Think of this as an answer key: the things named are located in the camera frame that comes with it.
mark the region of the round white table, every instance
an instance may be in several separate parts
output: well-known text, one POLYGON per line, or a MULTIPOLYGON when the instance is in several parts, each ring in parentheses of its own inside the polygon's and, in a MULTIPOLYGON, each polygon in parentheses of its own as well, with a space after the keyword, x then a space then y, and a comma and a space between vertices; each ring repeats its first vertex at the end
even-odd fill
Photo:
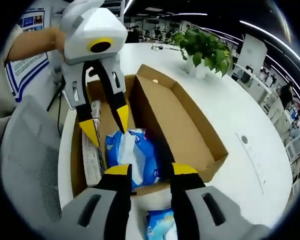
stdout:
MULTIPOLYGON (((151 50, 151 45, 125 44, 120 52, 123 73, 136 74, 141 64, 146 64, 181 84, 204 112, 229 152, 222 167, 206 185, 216 187, 237 203, 241 215, 252 224, 272 228, 286 207, 292 173, 284 145, 271 121, 258 103, 230 76, 221 78, 219 73, 209 73, 205 79, 191 77, 183 71, 185 61, 179 51, 155 51, 151 50), (246 150, 240 141, 238 136, 242 135, 247 137, 250 150, 246 150)), ((62 208, 73 199, 70 151, 75 119, 76 112, 69 110, 60 144, 58 190, 62 208)), ((132 197, 127 234, 136 226, 139 229, 143 227, 138 216, 140 211, 164 209, 169 207, 170 201, 169 188, 132 197)), ((131 234, 131 239, 144 237, 136 231, 131 234)))

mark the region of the green plant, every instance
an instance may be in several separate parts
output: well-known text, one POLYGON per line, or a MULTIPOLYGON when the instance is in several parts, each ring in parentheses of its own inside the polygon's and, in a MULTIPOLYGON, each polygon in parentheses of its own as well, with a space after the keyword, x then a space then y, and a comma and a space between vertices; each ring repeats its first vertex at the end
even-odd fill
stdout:
POLYGON ((192 56, 195 67, 204 61, 204 65, 215 72, 222 72, 224 76, 232 68, 231 51, 226 44, 217 40, 212 34, 208 35, 196 28, 188 29, 184 34, 176 32, 171 37, 172 43, 180 47, 184 60, 192 56))

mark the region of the yellow circle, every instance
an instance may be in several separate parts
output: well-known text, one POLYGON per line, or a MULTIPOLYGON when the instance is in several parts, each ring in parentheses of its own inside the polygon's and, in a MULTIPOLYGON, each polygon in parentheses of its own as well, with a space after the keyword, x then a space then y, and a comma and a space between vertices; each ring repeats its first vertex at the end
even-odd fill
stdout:
POLYGON ((101 37, 101 38, 97 38, 97 39, 94 39, 93 41, 91 41, 88 45, 88 50, 91 51, 91 48, 98 44, 98 43, 110 43, 110 45, 112 45, 112 43, 114 42, 114 40, 111 38, 111 37, 101 37))

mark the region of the ceiling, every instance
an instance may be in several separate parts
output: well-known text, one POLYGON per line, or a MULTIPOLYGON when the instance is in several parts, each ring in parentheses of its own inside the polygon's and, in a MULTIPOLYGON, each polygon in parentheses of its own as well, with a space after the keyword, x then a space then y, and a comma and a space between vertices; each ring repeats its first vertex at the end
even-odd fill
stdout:
MULTIPOLYGON (((248 22, 275 35, 300 57, 300 22, 291 17, 296 11, 300 15, 300 7, 293 6, 292 2, 289 4, 277 2, 279 3, 274 4, 270 0, 134 0, 124 16, 135 17, 137 14, 143 14, 147 15, 146 17, 160 16, 162 18, 162 15, 171 15, 171 13, 205 13, 207 16, 175 15, 164 18, 176 22, 189 21, 200 27, 217 30, 242 40, 246 33, 250 34, 266 44, 267 54, 279 63, 300 86, 300 61, 295 55, 264 32, 239 22, 240 20, 248 22), (160 9, 160 11, 146 10, 149 7, 160 9)), ((266 57, 266 63, 281 70, 268 57, 266 57)))

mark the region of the paper box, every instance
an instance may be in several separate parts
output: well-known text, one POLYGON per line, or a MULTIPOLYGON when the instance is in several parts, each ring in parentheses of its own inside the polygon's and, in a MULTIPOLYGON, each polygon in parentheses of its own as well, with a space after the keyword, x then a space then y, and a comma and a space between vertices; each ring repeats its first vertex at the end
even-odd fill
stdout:
MULTIPOLYGON (((170 77, 142 65, 136 75, 125 76, 125 98, 129 106, 128 129, 147 130, 163 170, 170 162, 189 164, 204 182, 209 182, 228 156, 213 126, 186 91, 170 77)), ((90 101, 101 101, 100 150, 106 163, 105 139, 119 128, 106 103, 100 81, 89 82, 90 101)), ((76 122, 72 137, 71 180, 73 193, 82 192, 85 183, 81 131, 76 122)), ((169 182, 135 188, 137 195, 152 193, 169 182)))

